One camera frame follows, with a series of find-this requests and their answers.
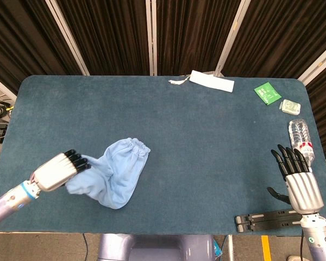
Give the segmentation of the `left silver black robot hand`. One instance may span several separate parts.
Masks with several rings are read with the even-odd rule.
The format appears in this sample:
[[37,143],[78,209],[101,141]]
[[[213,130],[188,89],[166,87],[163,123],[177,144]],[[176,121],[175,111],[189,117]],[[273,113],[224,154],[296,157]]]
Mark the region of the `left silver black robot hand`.
[[63,186],[76,174],[91,167],[91,164],[75,150],[59,153],[38,167],[30,176],[30,181],[46,192]]

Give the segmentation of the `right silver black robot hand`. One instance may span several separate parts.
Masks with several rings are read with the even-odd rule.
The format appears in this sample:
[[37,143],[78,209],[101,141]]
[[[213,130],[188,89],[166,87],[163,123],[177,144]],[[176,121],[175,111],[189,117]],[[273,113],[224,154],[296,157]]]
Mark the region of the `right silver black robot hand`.
[[286,184],[288,195],[276,192],[272,187],[267,191],[271,196],[285,202],[301,215],[318,213],[323,207],[323,199],[315,175],[303,154],[297,149],[278,145],[280,152],[271,150],[279,171]]

